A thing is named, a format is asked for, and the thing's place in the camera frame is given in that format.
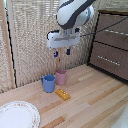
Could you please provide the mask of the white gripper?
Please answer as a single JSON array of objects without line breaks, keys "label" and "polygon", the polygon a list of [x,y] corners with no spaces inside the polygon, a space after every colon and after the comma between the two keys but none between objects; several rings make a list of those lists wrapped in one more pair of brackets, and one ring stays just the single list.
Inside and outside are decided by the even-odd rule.
[{"label": "white gripper", "polygon": [[[80,29],[69,29],[69,30],[55,30],[47,34],[47,46],[49,48],[59,48],[65,46],[72,46],[79,43],[80,40]],[[67,49],[67,55],[71,54],[71,48]],[[58,56],[58,51],[55,50],[54,57]]]}]

